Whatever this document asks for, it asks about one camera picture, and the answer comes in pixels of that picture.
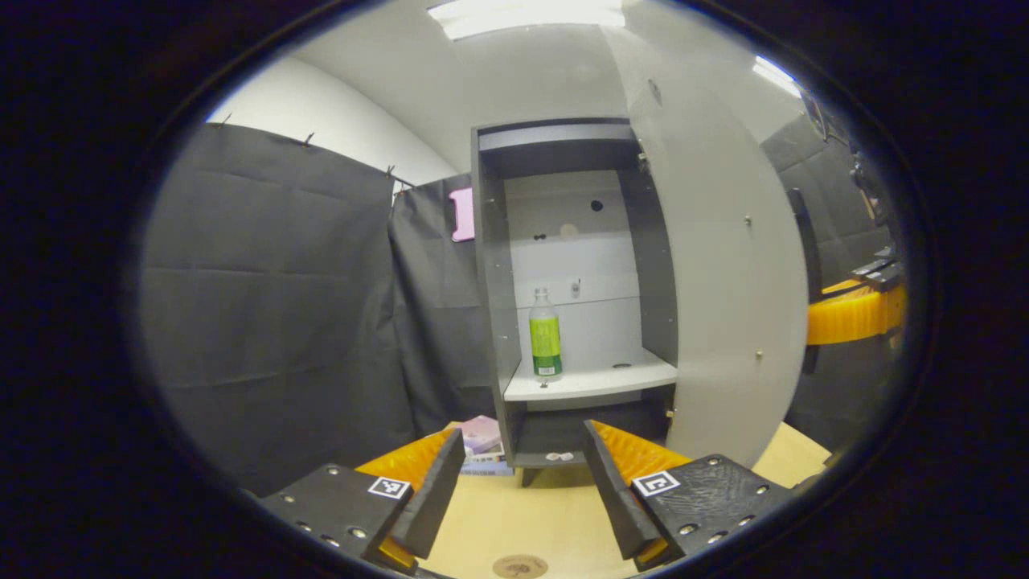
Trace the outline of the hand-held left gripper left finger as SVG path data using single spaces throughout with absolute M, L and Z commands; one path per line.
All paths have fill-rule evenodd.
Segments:
M 458 483 L 465 450 L 443 429 L 356 468 L 324 464 L 260 498 L 279 523 L 324 549 L 391 577 L 431 577 L 430 556 Z

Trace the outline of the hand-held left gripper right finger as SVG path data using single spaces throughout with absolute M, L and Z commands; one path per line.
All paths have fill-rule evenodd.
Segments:
M 595 419 L 582 429 L 620 556 L 639 572 L 705 556 L 795 497 L 721 454 L 690 459 Z

